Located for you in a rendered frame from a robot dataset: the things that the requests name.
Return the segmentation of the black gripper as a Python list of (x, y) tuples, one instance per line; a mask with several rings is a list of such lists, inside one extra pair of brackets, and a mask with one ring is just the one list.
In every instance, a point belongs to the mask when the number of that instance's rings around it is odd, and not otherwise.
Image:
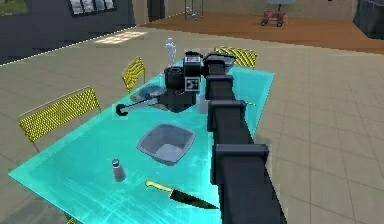
[(115, 112), (119, 116), (127, 116), (131, 111), (160, 102), (173, 113), (180, 113), (196, 104), (196, 93), (185, 90), (185, 76), (182, 67), (173, 66), (164, 70), (166, 91), (158, 97), (136, 102), (131, 105), (117, 104)]

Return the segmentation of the grey square bowl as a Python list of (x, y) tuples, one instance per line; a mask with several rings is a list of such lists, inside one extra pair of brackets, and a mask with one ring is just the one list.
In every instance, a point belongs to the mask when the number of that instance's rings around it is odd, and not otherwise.
[(189, 129), (160, 123), (141, 138), (136, 148), (157, 162), (173, 166), (187, 153), (195, 137)]

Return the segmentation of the clear glass cup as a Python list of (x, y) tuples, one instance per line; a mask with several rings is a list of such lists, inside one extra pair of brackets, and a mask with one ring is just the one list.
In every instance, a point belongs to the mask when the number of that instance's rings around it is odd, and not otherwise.
[(208, 103), (209, 101), (205, 99), (204, 95), (200, 96), (198, 98), (198, 112), (206, 114), (208, 112)]

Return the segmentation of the grey salt shaker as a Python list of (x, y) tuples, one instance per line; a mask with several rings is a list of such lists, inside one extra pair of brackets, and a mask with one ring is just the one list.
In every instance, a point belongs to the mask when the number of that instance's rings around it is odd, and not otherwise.
[(112, 170), (113, 170), (114, 178), (116, 182), (122, 182), (125, 180), (126, 174), (123, 167), (120, 164), (119, 159), (112, 160)]

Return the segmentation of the cyan glass table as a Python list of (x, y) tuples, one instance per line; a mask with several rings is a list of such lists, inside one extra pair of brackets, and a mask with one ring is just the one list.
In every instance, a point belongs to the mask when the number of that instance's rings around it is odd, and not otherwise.
[[(246, 104), (245, 112), (253, 139), (274, 76), (234, 65), (229, 74), (234, 78), (235, 98), (257, 104)], [(9, 175), (81, 224), (223, 224), (218, 187), (211, 183), (213, 134), (207, 130), (207, 113), (198, 112), (198, 98), (204, 94), (201, 82), (196, 104), (180, 113), (147, 106), (119, 116), (116, 105), (112, 106)], [(173, 166), (136, 148), (160, 123), (196, 134), (190, 149)], [(122, 182), (115, 181), (113, 159), (119, 159), (125, 171)], [(196, 196), (217, 209), (176, 202), (168, 192), (147, 187), (146, 180)]]

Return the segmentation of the dark room door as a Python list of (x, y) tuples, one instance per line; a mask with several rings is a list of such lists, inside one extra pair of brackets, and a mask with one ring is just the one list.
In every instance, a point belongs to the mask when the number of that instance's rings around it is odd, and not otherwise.
[(147, 0), (149, 21), (156, 21), (165, 17), (164, 0)]

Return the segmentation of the dark framed window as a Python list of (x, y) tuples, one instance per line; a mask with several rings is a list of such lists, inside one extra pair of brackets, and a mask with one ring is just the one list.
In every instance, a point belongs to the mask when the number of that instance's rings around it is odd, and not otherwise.
[(67, 0), (73, 17), (96, 15), (117, 9), (115, 0)]

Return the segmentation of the red toy wagon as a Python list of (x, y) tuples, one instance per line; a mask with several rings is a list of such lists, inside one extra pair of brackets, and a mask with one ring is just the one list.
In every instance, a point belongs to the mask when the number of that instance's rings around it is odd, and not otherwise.
[(284, 24), (284, 15), (285, 13), (283, 11), (265, 11), (261, 25), (266, 26), (269, 21), (276, 21), (276, 26), (281, 27)]

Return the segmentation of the green framed picture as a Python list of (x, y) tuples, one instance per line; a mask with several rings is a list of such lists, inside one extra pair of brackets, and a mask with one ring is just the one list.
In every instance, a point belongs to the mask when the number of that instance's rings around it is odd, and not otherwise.
[(25, 0), (0, 0), (0, 16), (26, 14)]

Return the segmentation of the dark grey sofa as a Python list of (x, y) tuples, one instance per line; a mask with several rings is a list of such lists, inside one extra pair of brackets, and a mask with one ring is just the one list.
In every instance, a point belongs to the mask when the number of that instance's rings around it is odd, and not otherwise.
[(384, 0), (358, 0), (353, 23), (368, 38), (384, 40)]

